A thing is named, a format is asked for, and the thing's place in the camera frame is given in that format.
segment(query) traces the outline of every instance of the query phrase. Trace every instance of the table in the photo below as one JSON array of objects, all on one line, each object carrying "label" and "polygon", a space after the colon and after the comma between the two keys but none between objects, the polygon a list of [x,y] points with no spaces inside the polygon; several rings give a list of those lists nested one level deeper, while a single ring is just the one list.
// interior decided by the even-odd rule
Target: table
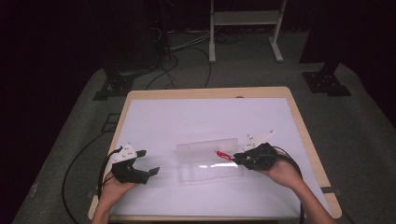
[{"label": "table", "polygon": [[209,61],[216,62],[215,51],[215,26],[216,25],[261,25],[274,24],[274,36],[269,38],[271,48],[278,63],[283,62],[283,57],[277,46],[280,25],[283,20],[287,0],[282,0],[279,10],[260,11],[216,11],[214,0],[210,2],[210,41],[209,41]]},{"label": "table", "polygon": [[[200,90],[171,90],[171,91],[131,91],[125,102],[120,116],[120,123],[115,132],[110,151],[117,147],[118,140],[121,136],[122,124],[126,120],[126,115],[133,100],[150,100],[150,99],[232,99],[235,97],[244,98],[284,98],[290,107],[290,112],[301,140],[304,144],[304,149],[311,163],[318,185],[321,188],[329,188],[331,186],[325,171],[318,158],[318,154],[310,139],[309,133],[304,126],[303,119],[300,115],[297,105],[292,98],[291,92],[286,87],[257,87],[257,88],[227,88],[227,89],[200,89]],[[341,208],[333,193],[325,193],[325,200],[327,201],[331,215],[334,218],[339,218],[342,215]],[[97,205],[97,198],[92,200],[92,206],[89,212],[89,218],[92,218],[94,209]],[[271,219],[282,219],[284,217],[271,217]],[[254,219],[249,217],[200,217],[200,216],[111,216],[110,220],[243,220]]]}]

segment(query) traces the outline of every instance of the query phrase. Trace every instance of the wooden table edge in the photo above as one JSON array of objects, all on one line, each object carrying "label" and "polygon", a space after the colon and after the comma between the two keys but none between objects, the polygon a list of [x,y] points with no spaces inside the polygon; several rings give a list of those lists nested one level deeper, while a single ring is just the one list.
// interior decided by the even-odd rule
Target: wooden table edge
[{"label": "wooden table edge", "polygon": [[[314,144],[305,127],[303,117],[300,114],[297,104],[291,94],[291,91],[287,87],[246,87],[246,88],[214,88],[214,89],[186,89],[186,90],[156,90],[156,91],[131,91],[128,93],[125,100],[124,107],[122,109],[119,123],[123,124],[125,121],[126,114],[130,107],[133,99],[136,100],[158,100],[158,99],[216,99],[216,98],[286,98],[290,107],[291,114],[293,116],[294,122],[296,123],[297,129],[303,140],[303,144],[311,162],[312,167],[315,167],[314,173],[318,180],[319,186],[321,188],[330,187],[330,181],[323,169],[323,166],[318,157],[318,153],[315,150]],[[110,145],[108,153],[110,153],[116,146],[118,138],[120,136],[120,131],[122,125],[118,125],[114,133],[113,140]],[[339,218],[342,215],[341,207],[335,197],[334,193],[324,194],[325,198],[332,211],[331,215],[334,218]],[[97,197],[94,196],[92,204],[89,211],[89,219],[92,219],[93,212],[97,205]],[[147,217],[139,217],[143,219],[136,219],[137,216],[127,216],[133,220],[148,220]],[[110,220],[118,220],[117,216],[112,216]],[[173,220],[173,219],[156,219],[156,220]]]}]

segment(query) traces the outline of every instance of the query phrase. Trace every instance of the red object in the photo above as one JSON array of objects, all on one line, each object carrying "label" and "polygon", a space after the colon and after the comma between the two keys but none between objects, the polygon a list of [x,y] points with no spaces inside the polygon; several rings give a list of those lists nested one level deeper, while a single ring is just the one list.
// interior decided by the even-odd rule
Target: red object
[{"label": "red object", "polygon": [[216,151],[216,154],[218,154],[219,157],[222,157],[223,159],[226,159],[227,161],[231,161],[233,159],[232,156],[222,152],[222,151]]}]

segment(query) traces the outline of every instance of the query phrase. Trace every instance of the clear plastic container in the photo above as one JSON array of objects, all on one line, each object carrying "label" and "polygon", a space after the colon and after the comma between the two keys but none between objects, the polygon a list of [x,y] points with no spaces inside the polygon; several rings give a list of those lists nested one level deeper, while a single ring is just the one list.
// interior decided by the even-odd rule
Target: clear plastic container
[{"label": "clear plastic container", "polygon": [[238,165],[216,153],[232,156],[237,150],[236,138],[177,145],[179,182],[197,183],[243,175]]}]

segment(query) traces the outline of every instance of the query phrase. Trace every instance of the gray carpet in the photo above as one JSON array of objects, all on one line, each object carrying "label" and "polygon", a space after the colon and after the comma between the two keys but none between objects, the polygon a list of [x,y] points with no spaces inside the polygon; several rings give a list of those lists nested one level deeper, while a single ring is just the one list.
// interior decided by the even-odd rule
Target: gray carpet
[{"label": "gray carpet", "polygon": [[[393,223],[396,220],[396,132],[365,91],[356,74],[340,65],[335,74],[352,96],[329,97],[311,93],[302,72],[322,66],[298,64],[307,33],[281,32],[278,39],[283,63],[277,63],[268,43],[269,34],[245,35],[231,45],[217,45],[217,62],[211,65],[208,88],[286,86],[303,116],[324,169],[341,207],[360,224]],[[173,34],[173,46],[196,36]],[[207,52],[207,44],[195,46]],[[170,72],[178,89],[203,88],[209,74],[206,56],[196,49],[183,49],[177,67]],[[165,68],[174,64],[164,62]],[[160,69],[138,77],[133,90],[144,90]],[[14,223],[73,223],[62,199],[64,175],[77,154],[101,134],[110,113],[120,113],[125,97],[93,101],[106,76],[92,75],[70,114],[42,170],[36,188],[21,206]],[[167,76],[158,78],[150,89],[172,89]],[[87,218],[92,194],[113,133],[104,133],[76,159],[65,184],[65,199],[78,223]],[[345,217],[339,223],[349,223]],[[298,223],[297,220],[280,223]]]}]

